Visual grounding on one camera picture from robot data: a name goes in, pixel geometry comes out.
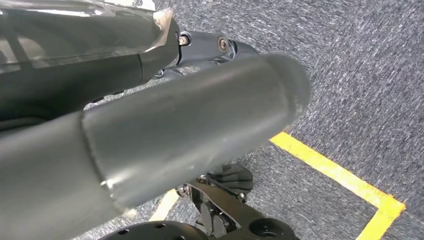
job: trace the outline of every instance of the metal mount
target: metal mount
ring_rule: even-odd
[[[191,67],[199,63],[223,64],[237,59],[257,55],[250,45],[228,39],[222,34],[182,31],[177,33],[179,56],[174,63],[162,69],[153,78],[176,78],[183,76],[178,68]]]
[[[252,180],[244,167],[225,165],[177,190],[200,212],[195,226],[175,221],[145,222],[100,240],[299,240],[287,224],[266,218],[245,204]]]

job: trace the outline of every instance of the gray carpet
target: gray carpet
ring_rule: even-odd
[[[222,32],[262,53],[297,58],[314,95],[289,132],[405,202],[385,240],[424,240],[424,8],[421,1],[156,0],[183,30]],[[376,208],[278,147],[242,159],[255,177],[248,204],[287,222],[302,240],[353,240]],[[96,239],[146,221],[119,218],[79,237]],[[190,223],[181,199],[168,219]]]

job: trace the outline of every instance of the yellow line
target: yellow line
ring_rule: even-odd
[[[159,206],[157,206],[156,211],[153,213],[151,218],[148,220],[149,222],[153,221],[163,221],[165,218],[167,218],[168,213],[174,206],[174,204],[177,202],[178,198],[177,192],[175,189],[169,190],[163,197],[162,200],[159,203]]]
[[[379,240],[392,225],[393,221],[405,209],[405,205],[387,196],[386,201],[377,210],[356,240]]]
[[[405,209],[405,204],[355,176],[287,133],[281,132],[270,141],[379,208],[356,240],[379,240]]]

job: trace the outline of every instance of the plastic wrap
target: plastic wrap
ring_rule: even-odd
[[[0,0],[0,73],[144,53],[166,43],[172,16],[95,0]]]

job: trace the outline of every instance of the yellow tape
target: yellow tape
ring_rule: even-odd
[[[312,168],[335,180],[343,187],[379,208],[386,194],[355,176],[337,163],[319,154],[285,132],[270,139],[272,143],[301,159]]]
[[[386,197],[356,240],[379,240],[392,225],[393,221],[405,209],[405,204],[398,202],[391,195]]]
[[[405,209],[405,204],[355,176],[287,133],[281,132],[270,141],[379,208],[356,240],[379,240]]]
[[[149,219],[149,222],[165,220],[165,218],[167,218],[168,216],[168,213],[170,212],[174,204],[177,202],[179,197],[180,196],[178,196],[177,191],[175,191],[175,189],[169,190],[163,196],[162,200],[159,203],[159,206],[157,206],[156,211]]]

